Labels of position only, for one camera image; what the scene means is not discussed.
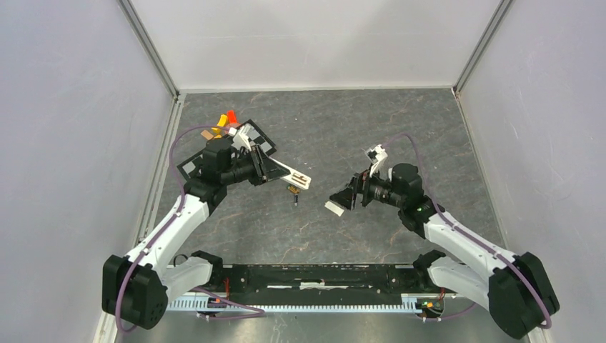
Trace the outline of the white remote control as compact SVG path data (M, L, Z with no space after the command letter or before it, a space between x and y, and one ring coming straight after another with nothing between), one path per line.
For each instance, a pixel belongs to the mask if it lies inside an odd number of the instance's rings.
M306 174L303 174L300 171L297 171L296 169L291 168L290 166L287 166L286 164L283 164L281 162L277 162L277 163L278 163L278 165L280 165L281 168L287 170L287 174L280 177L280 179L282 181L285 181L288 184L298 187L299 189L303 189L303 190L309 189L311 181L312 181L311 177L307 176Z

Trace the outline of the white battery cover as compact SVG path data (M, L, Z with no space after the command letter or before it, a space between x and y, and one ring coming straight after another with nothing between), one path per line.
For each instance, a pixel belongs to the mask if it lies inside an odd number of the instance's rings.
M344 209L332 201L327 201L324 204L324 207L330 210L332 213L336 214L338 217L342 216L344 213Z

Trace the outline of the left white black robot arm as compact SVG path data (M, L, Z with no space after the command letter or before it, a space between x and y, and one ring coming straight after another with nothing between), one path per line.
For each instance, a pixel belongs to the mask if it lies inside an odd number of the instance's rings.
M212 292L223 285L224 271L208 257L191 257L180 267L168 265L185 239L213 214L229 185L258 186L281 179L308 189L310 183L259 145L239 139L208 141L189 165L192 170L181 194L151 234L124 256L111 255L104 263L101 308L114 315L120 332L127 331L125 322L151 329L169 303L184 293L198 286Z

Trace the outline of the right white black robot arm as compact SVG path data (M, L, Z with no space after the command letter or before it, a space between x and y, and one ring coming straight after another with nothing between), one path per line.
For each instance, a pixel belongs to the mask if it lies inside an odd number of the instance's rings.
M385 179L371 170L356 173L329 199L353 210L358 198L363 207L376 201L397 208L406 229L445 250L417 259L416 288L441 287L468 298L515 339L551 327L560 302L541 260L503 249L460 224L424 190L415 165L397 164Z

